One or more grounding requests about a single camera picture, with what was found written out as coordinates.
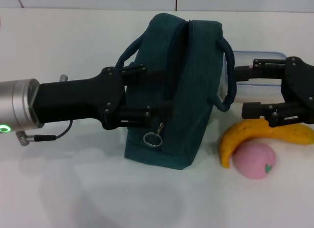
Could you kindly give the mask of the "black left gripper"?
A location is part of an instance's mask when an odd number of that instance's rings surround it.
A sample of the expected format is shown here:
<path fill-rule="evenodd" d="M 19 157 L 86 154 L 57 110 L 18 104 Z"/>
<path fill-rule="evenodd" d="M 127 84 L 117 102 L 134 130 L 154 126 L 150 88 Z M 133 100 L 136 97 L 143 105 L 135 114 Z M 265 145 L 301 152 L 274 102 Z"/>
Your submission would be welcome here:
<path fill-rule="evenodd" d="M 93 78 L 44 83 L 39 86 L 33 109 L 41 123 L 96 119 L 104 129 L 150 127 L 154 118 L 173 115 L 173 104 L 119 106 L 125 94 L 123 79 L 164 79 L 165 70 L 149 70 L 144 64 L 129 65 L 119 71 L 104 68 Z"/>

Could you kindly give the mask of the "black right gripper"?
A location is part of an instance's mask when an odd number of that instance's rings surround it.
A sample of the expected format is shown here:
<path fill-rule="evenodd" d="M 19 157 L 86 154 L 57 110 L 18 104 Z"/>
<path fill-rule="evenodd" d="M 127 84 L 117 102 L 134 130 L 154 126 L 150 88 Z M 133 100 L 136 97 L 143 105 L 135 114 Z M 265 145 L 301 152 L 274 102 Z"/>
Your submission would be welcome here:
<path fill-rule="evenodd" d="M 282 79 L 283 103 L 262 104 L 246 102 L 242 106 L 243 119 L 268 121 L 270 127 L 297 123 L 314 123 L 314 67 L 301 58 L 254 59 L 252 65 L 235 67 L 236 80 L 254 78 Z"/>

